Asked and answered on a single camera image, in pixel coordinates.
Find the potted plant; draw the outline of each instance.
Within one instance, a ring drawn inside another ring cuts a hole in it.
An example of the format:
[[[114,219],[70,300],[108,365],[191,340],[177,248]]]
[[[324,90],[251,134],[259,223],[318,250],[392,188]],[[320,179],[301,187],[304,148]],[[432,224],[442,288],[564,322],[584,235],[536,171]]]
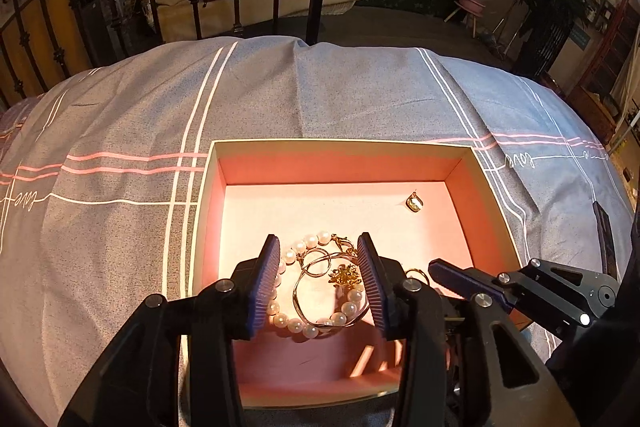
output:
[[[529,8],[519,31],[521,37],[530,32],[511,70],[533,80],[549,70],[576,21],[590,23],[602,0],[520,0]]]

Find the pearl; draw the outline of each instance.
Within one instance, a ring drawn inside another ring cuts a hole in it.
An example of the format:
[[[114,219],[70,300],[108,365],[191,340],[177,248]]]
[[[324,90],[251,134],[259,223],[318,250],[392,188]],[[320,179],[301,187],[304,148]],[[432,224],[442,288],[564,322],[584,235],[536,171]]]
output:
[[[328,245],[330,241],[330,232],[327,232],[326,230],[321,230],[321,232],[318,232],[318,245],[322,245],[324,247],[324,245]]]
[[[347,293],[347,299],[357,304],[362,301],[362,292],[360,290],[350,290],[350,292]]]
[[[294,252],[293,250],[287,250],[284,253],[284,262],[287,264],[293,264],[296,261],[296,256],[297,256],[296,252]]]
[[[352,302],[345,302],[340,309],[347,317],[353,317],[358,311],[358,307]]]
[[[267,304],[267,315],[275,315],[280,311],[280,305],[278,301],[269,301]]]
[[[331,331],[331,327],[334,325],[334,323],[331,322],[331,319],[327,319],[325,317],[323,317],[322,319],[316,320],[316,324],[326,324],[327,326],[329,326],[328,328],[319,328],[320,331],[322,331],[322,333]]]
[[[331,315],[331,324],[334,326],[343,326],[347,323],[347,315],[340,312],[335,312]]]
[[[320,331],[313,324],[305,324],[302,328],[302,334],[308,339],[314,339],[318,336]]]
[[[277,328],[286,328],[289,323],[289,317],[284,313],[278,313],[273,316],[273,325]]]
[[[289,328],[289,331],[291,331],[291,333],[300,333],[300,331],[302,331],[302,321],[297,317],[289,319],[287,328]]]
[[[313,235],[312,233],[305,235],[303,241],[307,248],[315,248],[318,246],[318,236]]]
[[[306,245],[304,241],[296,241],[293,245],[291,245],[291,250],[294,250],[296,253],[305,253]]]

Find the bed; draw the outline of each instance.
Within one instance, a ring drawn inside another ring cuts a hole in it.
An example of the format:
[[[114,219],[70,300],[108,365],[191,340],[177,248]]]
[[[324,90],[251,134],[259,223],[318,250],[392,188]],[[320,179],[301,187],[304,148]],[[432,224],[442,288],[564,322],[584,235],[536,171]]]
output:
[[[306,16],[310,0],[280,0],[280,17]],[[359,0],[322,0],[323,15],[347,12]],[[156,0],[158,19],[165,42],[196,39],[193,8],[189,0]],[[198,3],[202,37],[230,31],[234,25],[234,0],[215,0]],[[145,10],[150,26],[153,19]],[[240,0],[240,20],[243,26],[268,21],[273,15],[273,0]]]
[[[594,200],[609,214],[619,273],[629,260],[625,190],[575,113],[529,80],[427,50],[284,36],[172,42],[76,74],[26,121],[23,107],[14,113],[0,128],[4,136],[22,125],[1,163],[14,203],[2,218],[0,301],[10,305],[0,359],[50,426],[145,296],[184,294],[195,219],[185,204],[200,204],[212,140],[468,145],[522,264],[602,270]],[[559,341],[533,328],[546,359]],[[269,425],[295,423],[269,414]]]

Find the pearl bracelet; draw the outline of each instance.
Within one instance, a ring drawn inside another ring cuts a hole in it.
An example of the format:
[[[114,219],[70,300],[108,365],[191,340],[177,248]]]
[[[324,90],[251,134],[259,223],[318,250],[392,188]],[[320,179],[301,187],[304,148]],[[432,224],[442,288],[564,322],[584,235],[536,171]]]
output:
[[[335,242],[340,251],[329,253],[324,248],[319,248],[319,246],[325,247],[331,241]],[[318,259],[307,263],[305,266],[305,257],[309,253],[316,251],[321,252],[322,255]],[[353,265],[345,267],[345,265],[342,264],[331,273],[329,282],[335,283],[335,287],[351,288],[346,295],[347,302],[344,302],[340,307],[340,311],[333,313],[331,317],[320,318],[314,323],[309,321],[303,314],[302,309],[300,309],[297,295],[298,284],[300,284],[300,281],[305,275],[309,275],[315,279],[326,275],[331,269],[332,259],[345,259],[357,265],[357,254],[358,252],[351,241],[324,230],[319,232],[318,235],[305,235],[301,241],[296,241],[292,247],[284,253],[283,259],[280,261],[271,300],[267,305],[267,314],[273,315],[273,325],[277,328],[287,328],[291,333],[302,333],[308,339],[314,339],[319,333],[325,333],[332,328],[353,326],[363,318],[367,311],[369,311],[369,305],[367,303],[360,313],[358,313],[358,308],[363,298],[364,285],[357,277],[358,274]],[[277,287],[282,282],[282,274],[287,269],[287,265],[291,265],[295,263],[295,261],[299,261],[301,272],[294,286],[292,299],[293,306],[300,317],[289,318],[286,314],[280,312],[280,304],[276,301],[276,297],[278,296]],[[310,271],[312,266],[325,261],[327,262],[326,270],[323,272]]]

